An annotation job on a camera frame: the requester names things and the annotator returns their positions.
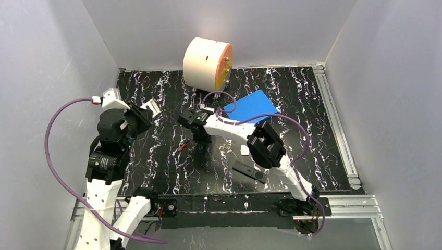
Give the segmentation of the white remote control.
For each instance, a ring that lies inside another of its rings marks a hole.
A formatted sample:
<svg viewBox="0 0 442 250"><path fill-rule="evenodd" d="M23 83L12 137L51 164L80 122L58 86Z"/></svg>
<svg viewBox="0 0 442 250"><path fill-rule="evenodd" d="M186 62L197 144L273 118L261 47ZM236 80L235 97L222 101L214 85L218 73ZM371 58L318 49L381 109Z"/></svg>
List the white remote control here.
<svg viewBox="0 0 442 250"><path fill-rule="evenodd" d="M142 109L150 110L152 112L152 118L155 118L160 112L160 108L154 99L150 99L141 106Z"/></svg>

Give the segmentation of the white battery cover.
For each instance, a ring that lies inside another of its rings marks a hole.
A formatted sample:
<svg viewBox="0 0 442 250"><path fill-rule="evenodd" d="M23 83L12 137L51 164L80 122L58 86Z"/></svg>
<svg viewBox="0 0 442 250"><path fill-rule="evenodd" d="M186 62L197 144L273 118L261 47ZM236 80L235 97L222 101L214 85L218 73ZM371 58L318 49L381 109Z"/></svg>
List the white battery cover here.
<svg viewBox="0 0 442 250"><path fill-rule="evenodd" d="M246 145L241 145L240 153L242 156L248 156L250 154L249 148Z"/></svg>

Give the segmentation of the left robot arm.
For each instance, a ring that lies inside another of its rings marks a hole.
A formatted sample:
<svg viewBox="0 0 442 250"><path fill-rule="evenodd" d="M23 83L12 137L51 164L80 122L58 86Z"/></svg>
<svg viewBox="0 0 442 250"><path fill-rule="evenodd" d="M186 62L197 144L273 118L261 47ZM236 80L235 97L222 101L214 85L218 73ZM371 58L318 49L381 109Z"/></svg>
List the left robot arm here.
<svg viewBox="0 0 442 250"><path fill-rule="evenodd" d="M146 132L161 112L152 99L142 106L127 102L125 108L112 108L100 114L98 146L89 155L86 202L82 227L75 249L125 249L141 218L151 211L151 193L141 188L116 220L120 235L105 224L111 223L115 201L130 162L130 150L137 136Z"/></svg>

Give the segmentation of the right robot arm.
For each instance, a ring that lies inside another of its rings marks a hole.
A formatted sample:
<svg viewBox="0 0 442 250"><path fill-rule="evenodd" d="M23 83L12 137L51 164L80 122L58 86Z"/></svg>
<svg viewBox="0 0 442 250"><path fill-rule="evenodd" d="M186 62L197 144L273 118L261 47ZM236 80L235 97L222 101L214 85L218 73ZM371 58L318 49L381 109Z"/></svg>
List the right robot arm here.
<svg viewBox="0 0 442 250"><path fill-rule="evenodd" d="M224 118L212 108L205 108L185 110L177 122L192 132L196 143L210 144L214 135L247 146L253 161L277 176L294 199L310 206L318 204L318 189L294 167L294 160L287 156L283 140L267 121L256 124L240 122Z"/></svg>

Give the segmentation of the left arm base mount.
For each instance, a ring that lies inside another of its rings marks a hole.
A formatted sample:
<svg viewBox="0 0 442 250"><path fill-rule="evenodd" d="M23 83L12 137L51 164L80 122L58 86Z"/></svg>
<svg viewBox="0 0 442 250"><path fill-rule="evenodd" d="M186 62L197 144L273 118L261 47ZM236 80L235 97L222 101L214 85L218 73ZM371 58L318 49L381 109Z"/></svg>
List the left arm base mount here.
<svg viewBox="0 0 442 250"><path fill-rule="evenodd" d="M177 216L178 201L173 197L159 197L157 204L160 207L161 218L172 218Z"/></svg>

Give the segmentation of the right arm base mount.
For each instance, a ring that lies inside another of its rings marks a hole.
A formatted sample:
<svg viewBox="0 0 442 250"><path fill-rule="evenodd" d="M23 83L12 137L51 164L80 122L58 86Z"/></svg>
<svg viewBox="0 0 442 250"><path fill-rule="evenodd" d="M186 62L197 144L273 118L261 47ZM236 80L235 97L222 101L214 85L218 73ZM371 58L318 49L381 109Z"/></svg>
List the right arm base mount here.
<svg viewBox="0 0 442 250"><path fill-rule="evenodd" d="M277 212L283 217L288 216L331 216L332 210L328 198L318 198L315 201L299 201L294 198L281 198L277 201Z"/></svg>

